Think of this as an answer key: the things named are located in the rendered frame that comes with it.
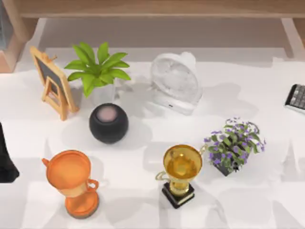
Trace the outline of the white table fan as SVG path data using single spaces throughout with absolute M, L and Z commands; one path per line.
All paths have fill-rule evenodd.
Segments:
M 193 113 L 203 86 L 192 53 L 162 53 L 153 60 L 150 73 L 156 104 L 184 115 Z

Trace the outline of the black round speaker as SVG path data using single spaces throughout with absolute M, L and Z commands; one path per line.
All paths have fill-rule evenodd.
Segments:
M 126 112 L 113 103 L 97 106 L 89 118 L 89 129 L 93 137 L 105 144 L 114 144 L 123 139 L 128 127 Z

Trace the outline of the gold trophy with black base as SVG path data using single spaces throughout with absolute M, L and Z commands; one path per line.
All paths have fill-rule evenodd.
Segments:
M 198 151 L 189 145 L 175 145 L 165 152 L 164 171 L 159 172 L 155 179 L 165 181 L 162 192 L 175 209 L 194 198 L 190 182 L 202 169 L 205 151 L 206 146 Z

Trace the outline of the green plant in white pot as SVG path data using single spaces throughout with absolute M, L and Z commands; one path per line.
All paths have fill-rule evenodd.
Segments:
M 80 79 L 83 87 L 83 94 L 95 105 L 112 102 L 115 97 L 116 79 L 130 80 L 129 74 L 124 68 L 130 67 L 123 60 L 128 55 L 126 52 L 109 53 L 109 44 L 102 43 L 97 52 L 85 43 L 80 42 L 72 46 L 78 59 L 72 60 L 65 66 L 65 69 L 74 70 L 68 81 Z

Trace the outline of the purple flower plant black pot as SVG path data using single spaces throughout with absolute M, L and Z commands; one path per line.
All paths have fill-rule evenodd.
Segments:
M 258 126 L 239 117 L 226 119 L 221 130 L 214 130 L 203 140 L 201 154 L 224 176 L 239 171 L 251 153 L 265 150 L 266 140 Z

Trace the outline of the orange trophy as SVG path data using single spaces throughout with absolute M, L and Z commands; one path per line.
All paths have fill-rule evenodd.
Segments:
M 81 151 L 65 150 L 42 159 L 48 182 L 65 196 L 65 208 L 76 219 L 90 217 L 99 206 L 99 182 L 91 179 L 90 159 Z

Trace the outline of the wooden framed blackboard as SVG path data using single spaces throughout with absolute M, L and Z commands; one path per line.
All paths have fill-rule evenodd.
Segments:
M 65 73 L 53 62 L 57 56 L 51 58 L 34 46 L 30 47 L 30 53 L 44 86 L 42 101 L 55 109 L 61 120 L 66 120 L 68 112 L 76 113 L 79 107 L 74 102 Z

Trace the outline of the pale wooden shelf unit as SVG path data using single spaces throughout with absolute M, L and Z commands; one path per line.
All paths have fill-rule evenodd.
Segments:
M 109 42 L 149 61 L 192 51 L 202 62 L 269 66 L 274 57 L 305 61 L 305 0 L 0 0 L 17 41 L 39 23 L 40 48 Z

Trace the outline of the black and silver calculator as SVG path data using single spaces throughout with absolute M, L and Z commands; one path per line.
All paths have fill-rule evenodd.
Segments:
M 285 107 L 305 114 L 305 85 L 294 84 L 291 87 Z

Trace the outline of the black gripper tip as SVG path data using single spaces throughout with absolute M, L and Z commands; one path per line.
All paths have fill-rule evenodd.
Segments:
M 0 122 L 0 183 L 12 183 L 19 176 L 20 173 L 7 151 L 4 132 Z

